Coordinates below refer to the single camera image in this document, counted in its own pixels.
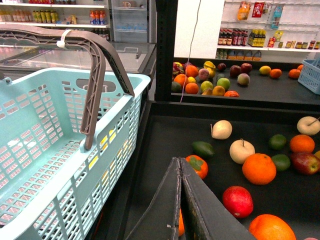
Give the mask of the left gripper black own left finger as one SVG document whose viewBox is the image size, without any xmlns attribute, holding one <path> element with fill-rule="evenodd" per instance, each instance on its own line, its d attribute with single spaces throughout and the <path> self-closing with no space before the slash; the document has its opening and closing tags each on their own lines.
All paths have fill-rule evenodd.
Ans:
<svg viewBox="0 0 320 240">
<path fill-rule="evenodd" d="M 142 217 L 127 240 L 177 240 L 179 238 L 182 176 L 174 157 Z"/>
</svg>

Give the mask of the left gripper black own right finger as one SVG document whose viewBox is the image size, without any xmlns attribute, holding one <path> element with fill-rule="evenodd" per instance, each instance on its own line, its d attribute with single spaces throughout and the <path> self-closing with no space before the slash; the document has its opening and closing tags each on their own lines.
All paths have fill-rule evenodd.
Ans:
<svg viewBox="0 0 320 240">
<path fill-rule="evenodd" d="M 184 158 L 180 159 L 180 173 L 181 208 L 187 240 L 255 239 Z"/>
</svg>

